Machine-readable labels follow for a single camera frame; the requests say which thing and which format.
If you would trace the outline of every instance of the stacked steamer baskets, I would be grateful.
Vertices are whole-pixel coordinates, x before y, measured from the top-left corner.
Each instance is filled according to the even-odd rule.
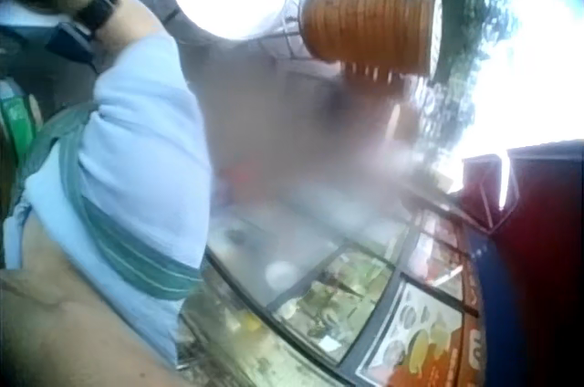
[[[306,0],[307,50],[340,61],[348,83],[386,90],[392,73],[431,77],[442,36],[442,0]]]

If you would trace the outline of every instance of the striped strap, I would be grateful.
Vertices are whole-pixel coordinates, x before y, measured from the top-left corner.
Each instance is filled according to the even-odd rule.
[[[186,298],[201,280],[199,270],[143,243],[81,193],[78,152],[85,124],[94,109],[93,105],[69,109],[54,124],[48,123],[48,130],[45,131],[45,127],[41,130],[37,138],[41,139],[41,146],[48,145],[48,150],[34,145],[37,151],[31,152],[30,161],[41,161],[34,172],[40,168],[50,147],[58,140],[61,182],[65,194],[109,265],[125,281],[150,296],[166,300]],[[31,164],[23,173],[30,175],[32,168]]]

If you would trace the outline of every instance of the black wristwatch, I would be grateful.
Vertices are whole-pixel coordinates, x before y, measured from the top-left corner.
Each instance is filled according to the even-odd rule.
[[[75,18],[93,34],[110,19],[118,2],[119,0],[91,0]]]

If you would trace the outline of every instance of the light blue shirt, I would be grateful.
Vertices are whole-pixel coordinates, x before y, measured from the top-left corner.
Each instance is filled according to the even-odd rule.
[[[84,130],[82,193],[117,223],[166,256],[201,265],[209,225],[212,170],[196,97],[178,48],[166,33],[127,47],[94,88],[97,111]],[[60,181],[58,143],[28,177],[6,219],[7,268],[22,265],[22,234],[34,209],[48,235],[118,314],[164,360],[176,362],[183,301],[160,300],[120,278],[99,253]]]

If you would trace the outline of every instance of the storefront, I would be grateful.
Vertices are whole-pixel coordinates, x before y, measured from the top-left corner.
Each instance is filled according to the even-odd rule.
[[[185,376],[483,384],[483,299],[460,213],[420,195],[407,209],[355,197],[310,185],[214,219],[204,285],[182,314]]]

